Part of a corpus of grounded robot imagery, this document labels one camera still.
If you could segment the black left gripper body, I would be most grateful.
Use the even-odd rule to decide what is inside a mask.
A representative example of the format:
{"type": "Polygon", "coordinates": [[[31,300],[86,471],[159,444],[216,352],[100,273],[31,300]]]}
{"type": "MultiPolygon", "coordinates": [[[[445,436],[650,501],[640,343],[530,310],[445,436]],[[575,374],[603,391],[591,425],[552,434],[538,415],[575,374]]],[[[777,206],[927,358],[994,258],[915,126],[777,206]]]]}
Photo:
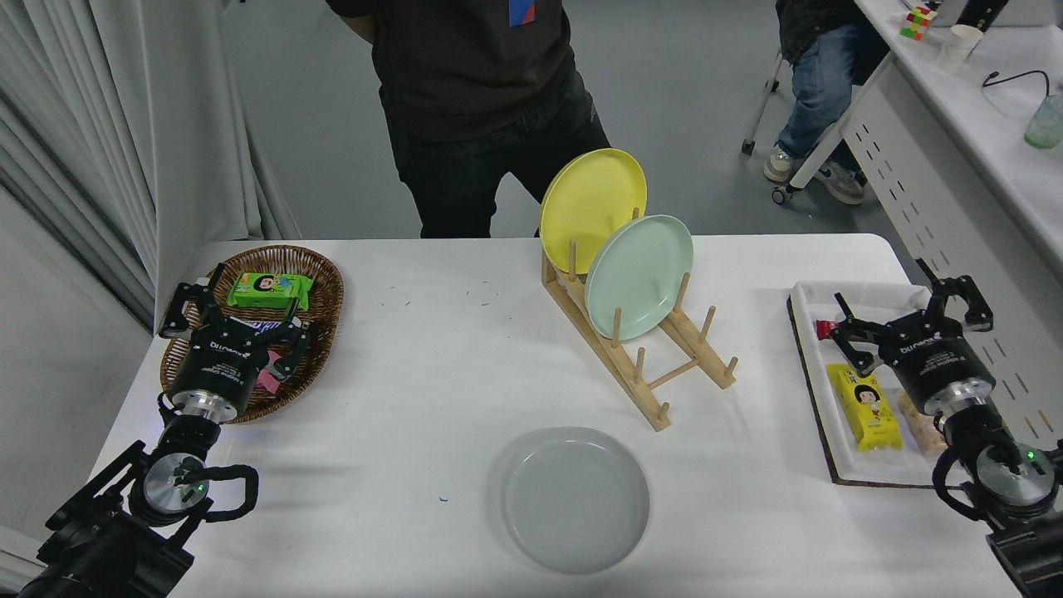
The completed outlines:
{"type": "MultiPolygon", "coordinates": [[[[276,393],[281,385],[266,372],[256,372],[252,355],[252,321],[225,321],[193,331],[189,352],[169,383],[172,401],[208,397],[220,401],[249,401],[257,387],[276,393]]],[[[281,357],[269,347],[270,362],[281,357]]]]}

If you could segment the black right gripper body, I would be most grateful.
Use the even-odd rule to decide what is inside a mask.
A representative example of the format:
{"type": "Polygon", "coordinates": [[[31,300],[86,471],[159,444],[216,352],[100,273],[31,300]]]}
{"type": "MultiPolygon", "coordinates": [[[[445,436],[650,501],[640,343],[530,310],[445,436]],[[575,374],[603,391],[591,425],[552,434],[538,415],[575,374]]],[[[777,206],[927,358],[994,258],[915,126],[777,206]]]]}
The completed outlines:
{"type": "Polygon", "coordinates": [[[996,379],[961,336],[916,329],[882,336],[882,360],[915,404],[988,398],[996,379]]]}

